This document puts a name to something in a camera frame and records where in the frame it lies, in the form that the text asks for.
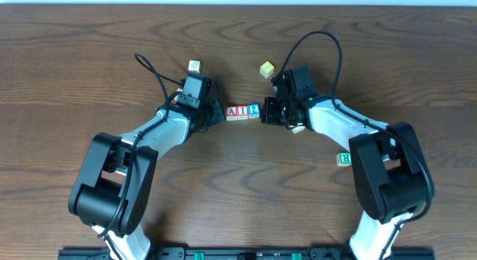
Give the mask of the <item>red letter I block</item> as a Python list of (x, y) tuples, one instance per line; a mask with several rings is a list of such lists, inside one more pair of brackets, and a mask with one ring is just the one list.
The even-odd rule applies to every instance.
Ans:
[(237, 118), (238, 120), (248, 120), (249, 119), (249, 112), (248, 106), (237, 106)]

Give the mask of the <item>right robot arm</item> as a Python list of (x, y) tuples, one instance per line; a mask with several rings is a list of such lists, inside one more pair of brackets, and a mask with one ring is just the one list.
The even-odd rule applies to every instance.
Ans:
[(395, 257), (392, 245), (402, 227), (423, 218), (435, 194), (414, 128), (369, 119), (324, 95), (267, 97), (263, 111), (265, 124), (303, 126), (349, 152), (363, 214), (342, 256)]

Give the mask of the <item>red letter A block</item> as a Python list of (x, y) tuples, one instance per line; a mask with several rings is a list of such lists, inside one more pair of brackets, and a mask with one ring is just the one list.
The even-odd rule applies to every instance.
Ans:
[(237, 107), (236, 106), (227, 107), (226, 119), (228, 121), (237, 121), (238, 120)]

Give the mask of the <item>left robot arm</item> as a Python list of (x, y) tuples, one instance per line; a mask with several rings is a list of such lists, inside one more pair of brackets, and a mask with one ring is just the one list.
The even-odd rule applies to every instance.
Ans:
[(157, 160), (193, 133), (223, 120), (223, 107), (212, 97), (196, 107), (163, 105), (129, 133), (97, 134), (73, 185), (69, 212), (104, 239), (111, 259), (146, 259), (151, 242), (141, 221)]

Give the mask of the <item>blue number 2 block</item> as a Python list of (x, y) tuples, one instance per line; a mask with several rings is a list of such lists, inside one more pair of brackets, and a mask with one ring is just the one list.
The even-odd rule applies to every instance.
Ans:
[(259, 118), (260, 117), (260, 107), (258, 104), (249, 104), (248, 109), (248, 118)]

